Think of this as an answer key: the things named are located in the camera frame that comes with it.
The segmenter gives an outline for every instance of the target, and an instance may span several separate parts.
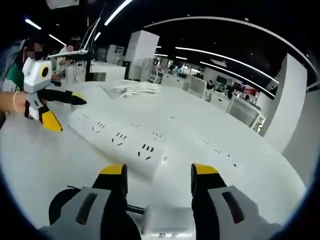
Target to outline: chair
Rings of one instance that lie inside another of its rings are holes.
[[[149,83],[153,83],[153,84],[160,84],[161,77],[159,75],[159,71],[158,71],[158,67],[157,66],[153,65],[151,67],[148,82]]]
[[[262,115],[259,109],[237,97],[232,98],[226,112],[239,121],[243,122],[251,129],[256,126],[257,121]]]
[[[196,95],[198,98],[204,99],[206,95],[207,81],[192,76],[190,78],[189,93]]]

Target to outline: black ceiling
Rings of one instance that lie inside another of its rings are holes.
[[[105,4],[103,21],[98,29],[102,34],[96,42],[99,46],[116,44],[127,47],[132,32],[144,29],[144,26],[152,23],[190,15],[242,21],[248,18],[250,23],[285,38],[304,55],[312,52],[317,60],[320,54],[319,28],[312,25],[318,22],[316,3],[278,0],[133,0],[107,27],[103,26],[123,1],[97,0],[88,4],[87,0],[80,0],[79,6],[55,10],[50,10],[44,0],[23,1],[25,3],[20,8],[19,3],[12,1],[10,4],[15,8],[8,8],[11,12],[14,10],[11,19],[2,16],[10,22],[10,27],[5,26],[4,31],[10,32],[7,35],[10,40],[36,36],[46,45],[58,48],[61,47],[60,43],[48,37],[48,33],[65,43],[74,36],[83,37],[87,30],[87,17],[91,25]],[[38,31],[25,24],[24,16],[41,26],[42,30]],[[250,26],[221,20],[193,19],[164,23],[145,30],[160,36],[159,45],[162,48],[159,53],[168,54],[172,58],[186,57],[188,62],[197,65],[200,61],[213,64],[210,59],[219,60],[212,55],[175,49],[194,48],[237,59],[274,77],[286,53],[290,53],[308,69],[308,85],[317,81],[312,68],[296,51],[268,33]],[[227,65],[230,71],[262,87],[270,82],[269,78],[238,63],[227,61]]]

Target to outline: table surface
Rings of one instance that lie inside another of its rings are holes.
[[[159,96],[112,100],[103,82],[73,86],[89,105],[136,113],[155,131],[168,136],[167,161],[153,181],[128,173],[128,204],[191,206],[191,163],[216,167],[258,206],[269,223],[283,224],[305,193],[287,160],[242,122],[212,104],[175,87],[162,86]],[[71,107],[49,103],[63,132],[50,132],[34,120],[11,114],[1,134],[1,167],[8,187],[26,217],[37,227],[49,224],[48,209],[57,193],[69,186],[90,187],[110,159],[67,126]]]

